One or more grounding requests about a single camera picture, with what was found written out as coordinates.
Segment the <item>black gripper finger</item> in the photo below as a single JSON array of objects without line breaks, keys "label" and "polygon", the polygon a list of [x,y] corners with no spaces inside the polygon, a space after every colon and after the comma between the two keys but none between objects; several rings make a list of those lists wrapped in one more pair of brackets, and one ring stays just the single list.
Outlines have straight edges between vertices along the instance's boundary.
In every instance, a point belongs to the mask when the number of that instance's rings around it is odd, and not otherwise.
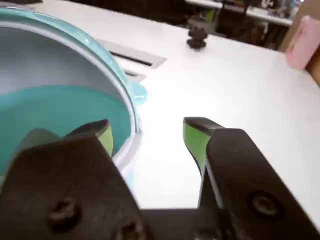
[{"label": "black gripper finger", "polygon": [[244,130],[185,117],[183,141],[202,177],[198,205],[214,205],[219,239],[319,239],[317,228]]},{"label": "black gripper finger", "polygon": [[125,180],[99,137],[108,120],[22,150],[0,193],[3,240],[148,240]]}]

